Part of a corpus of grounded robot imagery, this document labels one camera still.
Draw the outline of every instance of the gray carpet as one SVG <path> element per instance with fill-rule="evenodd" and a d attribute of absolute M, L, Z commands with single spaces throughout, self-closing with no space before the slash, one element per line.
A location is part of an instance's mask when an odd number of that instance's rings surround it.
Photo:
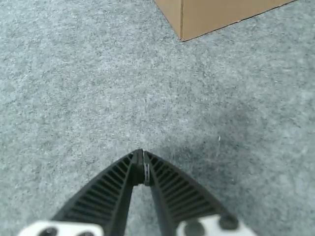
<path fill-rule="evenodd" d="M 152 0 L 1 0 L 0 234 L 144 148 L 260 236 L 313 236 L 314 12 L 298 0 L 183 43 Z M 158 236 L 152 210 L 137 187 L 126 235 Z"/>

